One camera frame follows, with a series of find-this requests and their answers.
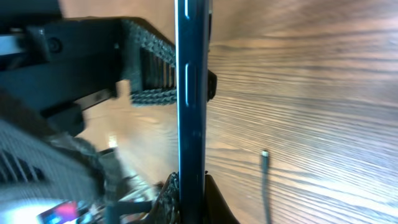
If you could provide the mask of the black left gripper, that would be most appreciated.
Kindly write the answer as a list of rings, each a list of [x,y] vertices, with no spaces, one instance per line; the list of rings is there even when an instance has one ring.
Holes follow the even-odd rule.
[[[119,19],[64,19],[57,1],[1,0],[1,87],[72,136],[117,96]]]

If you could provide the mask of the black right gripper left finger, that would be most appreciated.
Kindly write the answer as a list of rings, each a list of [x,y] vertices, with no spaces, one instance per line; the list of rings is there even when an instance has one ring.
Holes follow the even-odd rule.
[[[141,214],[140,223],[178,223],[178,177],[170,174],[154,200],[139,201],[113,148],[55,128],[21,100],[1,93],[1,222],[121,223]]]

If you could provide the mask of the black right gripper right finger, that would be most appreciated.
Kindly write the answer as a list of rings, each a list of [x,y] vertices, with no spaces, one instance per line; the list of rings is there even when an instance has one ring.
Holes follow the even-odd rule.
[[[205,220],[209,224],[239,224],[214,178],[205,172]]]

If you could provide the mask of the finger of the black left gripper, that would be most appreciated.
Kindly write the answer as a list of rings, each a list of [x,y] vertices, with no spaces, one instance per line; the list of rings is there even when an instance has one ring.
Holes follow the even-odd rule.
[[[207,101],[212,100],[216,95],[217,89],[217,76],[212,72],[208,71],[208,91],[207,91]]]
[[[149,22],[122,19],[123,72],[130,83],[134,106],[172,105],[177,102],[175,46]]]

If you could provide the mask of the blue Galaxy smartphone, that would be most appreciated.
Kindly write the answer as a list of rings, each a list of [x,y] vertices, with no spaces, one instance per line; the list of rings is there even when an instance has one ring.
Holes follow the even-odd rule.
[[[209,10],[208,0],[175,0],[178,173],[182,223],[203,223]]]

